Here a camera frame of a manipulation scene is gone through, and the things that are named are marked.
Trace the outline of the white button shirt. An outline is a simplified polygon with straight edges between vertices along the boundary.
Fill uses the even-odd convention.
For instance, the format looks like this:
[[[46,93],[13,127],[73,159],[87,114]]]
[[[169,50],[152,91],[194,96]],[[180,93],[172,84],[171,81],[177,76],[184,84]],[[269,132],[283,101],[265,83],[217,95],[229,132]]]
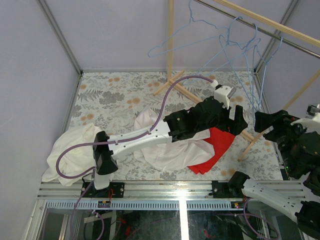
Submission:
[[[214,146],[205,141],[210,136],[207,129],[196,133],[193,138],[134,151],[133,156],[136,160],[162,172],[182,170],[205,163],[215,156]]]

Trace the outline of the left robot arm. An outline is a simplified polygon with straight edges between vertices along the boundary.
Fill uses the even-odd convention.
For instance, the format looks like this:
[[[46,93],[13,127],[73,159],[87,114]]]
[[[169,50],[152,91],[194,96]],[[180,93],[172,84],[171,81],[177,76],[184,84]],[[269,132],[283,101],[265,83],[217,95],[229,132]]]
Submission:
[[[234,118],[230,118],[230,107],[208,97],[189,110],[179,110],[164,117],[152,126],[122,135],[108,136],[105,131],[96,134],[93,145],[95,174],[92,191],[105,197],[110,190],[111,174],[119,168],[117,160],[136,150],[156,144],[169,144],[192,138],[195,134],[217,128],[234,136],[248,127],[243,116],[243,107],[236,105]]]

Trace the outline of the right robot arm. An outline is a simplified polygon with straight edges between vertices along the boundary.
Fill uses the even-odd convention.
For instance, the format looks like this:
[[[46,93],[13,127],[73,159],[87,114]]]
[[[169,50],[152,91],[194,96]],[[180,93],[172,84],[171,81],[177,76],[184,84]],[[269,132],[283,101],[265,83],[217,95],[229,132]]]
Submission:
[[[257,111],[254,130],[277,144],[289,180],[256,181],[235,172],[228,192],[236,198],[255,199],[282,213],[299,230],[313,239],[320,238],[320,110],[311,105],[308,117],[298,118],[280,110],[273,114]]]

